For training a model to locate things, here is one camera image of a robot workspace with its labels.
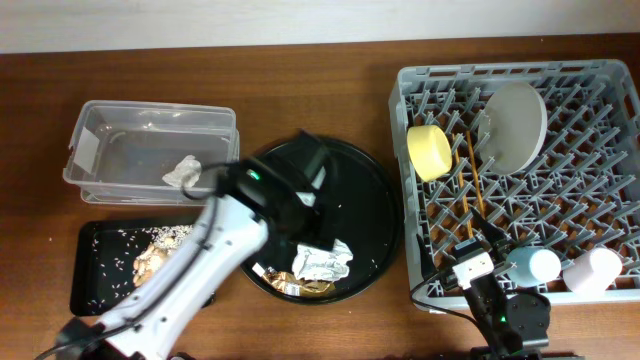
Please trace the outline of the white paper napkin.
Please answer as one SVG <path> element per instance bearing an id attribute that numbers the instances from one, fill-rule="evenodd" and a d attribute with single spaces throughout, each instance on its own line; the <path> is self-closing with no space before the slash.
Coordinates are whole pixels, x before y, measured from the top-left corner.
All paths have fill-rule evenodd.
<path id="1" fill-rule="evenodd" d="M 353 258 L 348 245 L 338 239 L 331 251 L 299 244 L 291 269 L 297 280 L 335 282 L 349 275 Z"/>

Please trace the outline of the pink cup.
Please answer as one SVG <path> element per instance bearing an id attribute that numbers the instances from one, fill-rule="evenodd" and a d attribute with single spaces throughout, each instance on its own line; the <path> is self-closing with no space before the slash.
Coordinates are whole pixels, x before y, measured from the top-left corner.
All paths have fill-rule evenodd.
<path id="1" fill-rule="evenodd" d="M 608 248 L 594 248 L 563 271 L 563 279 L 570 291 L 581 296 L 600 295 L 622 271 L 622 261 Z"/>

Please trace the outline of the gold coffee sachet wrapper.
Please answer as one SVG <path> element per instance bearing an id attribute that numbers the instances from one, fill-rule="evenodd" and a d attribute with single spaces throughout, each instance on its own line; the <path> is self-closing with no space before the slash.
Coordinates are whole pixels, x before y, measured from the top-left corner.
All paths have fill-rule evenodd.
<path id="1" fill-rule="evenodd" d="M 287 296 L 315 298 L 327 296 L 336 290 L 333 282 L 296 279 L 291 273 L 275 271 L 271 267 L 263 268 L 259 263 L 255 263 L 251 270 L 271 288 Z"/>

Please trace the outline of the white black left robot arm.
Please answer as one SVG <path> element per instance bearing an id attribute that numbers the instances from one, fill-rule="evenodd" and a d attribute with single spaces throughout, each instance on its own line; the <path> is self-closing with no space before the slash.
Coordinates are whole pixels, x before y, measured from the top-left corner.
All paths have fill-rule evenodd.
<path id="1" fill-rule="evenodd" d="M 302 148 L 301 164 L 260 155 L 215 165 L 214 190 L 181 246 L 94 325 L 71 319 L 41 358 L 165 359 L 217 288 L 270 238 L 332 250 L 322 200 L 335 161 L 308 132 L 290 142 Z"/>

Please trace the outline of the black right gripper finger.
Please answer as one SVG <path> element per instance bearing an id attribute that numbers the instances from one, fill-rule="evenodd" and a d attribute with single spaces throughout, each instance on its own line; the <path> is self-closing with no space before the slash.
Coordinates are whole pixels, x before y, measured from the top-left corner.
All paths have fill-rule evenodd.
<path id="1" fill-rule="evenodd" d="M 504 231 L 488 222 L 475 208 L 471 208 L 474 220 L 492 247 L 500 247 L 508 243 Z"/>
<path id="2" fill-rule="evenodd" d="M 426 245 L 424 238 L 417 235 L 416 240 L 420 255 L 421 276 L 424 280 L 429 280 L 438 273 L 438 270 L 433 262 L 433 258 L 429 252 L 429 247 Z"/>

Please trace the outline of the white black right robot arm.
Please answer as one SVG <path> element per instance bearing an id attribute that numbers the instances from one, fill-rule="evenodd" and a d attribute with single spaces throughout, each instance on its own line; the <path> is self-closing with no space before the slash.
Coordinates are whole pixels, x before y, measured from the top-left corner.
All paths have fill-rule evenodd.
<path id="1" fill-rule="evenodd" d="M 485 347 L 470 350 L 472 359 L 541 359 L 549 345 L 551 303 L 539 293 L 525 289 L 505 290 L 494 275 L 496 260 L 504 260 L 510 245 L 506 234 L 472 209 L 473 219 L 491 245 L 486 250 L 479 241 L 469 239 L 454 247 L 453 262 L 439 270 L 428 257 L 424 239 L 417 241 L 423 281 L 410 290 L 413 304 L 471 322 L 485 339 Z M 471 314 L 428 304 L 417 293 L 429 283 L 439 281 L 445 289 L 460 288 Z"/>

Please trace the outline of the light blue cup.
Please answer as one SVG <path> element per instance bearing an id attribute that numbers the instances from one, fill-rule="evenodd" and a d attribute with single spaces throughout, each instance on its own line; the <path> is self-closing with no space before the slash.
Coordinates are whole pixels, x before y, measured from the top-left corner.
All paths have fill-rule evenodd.
<path id="1" fill-rule="evenodd" d="M 511 251 L 506 259 L 511 265 L 507 276 L 519 287 L 535 287 L 555 280 L 561 272 L 561 262 L 551 250 L 542 247 L 522 247 Z"/>

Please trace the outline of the grey plate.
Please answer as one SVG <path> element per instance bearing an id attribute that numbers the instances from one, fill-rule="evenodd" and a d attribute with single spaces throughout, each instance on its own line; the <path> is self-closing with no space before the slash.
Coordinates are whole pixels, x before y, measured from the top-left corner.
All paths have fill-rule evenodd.
<path id="1" fill-rule="evenodd" d="M 478 138 L 489 135 L 477 152 L 483 162 L 494 159 L 489 170 L 511 175 L 525 169 L 538 156 L 545 141 L 548 115 L 541 95 L 529 83 L 514 82 L 499 88 L 485 106 Z"/>

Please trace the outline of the small white tissue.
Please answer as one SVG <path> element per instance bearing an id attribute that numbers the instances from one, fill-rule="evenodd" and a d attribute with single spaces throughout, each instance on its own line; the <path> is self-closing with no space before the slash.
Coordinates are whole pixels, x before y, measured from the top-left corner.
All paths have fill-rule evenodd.
<path id="1" fill-rule="evenodd" d="M 202 165 L 194 155 L 187 155 L 175 168 L 162 176 L 162 181 L 175 188 L 191 188 L 199 180 Z"/>

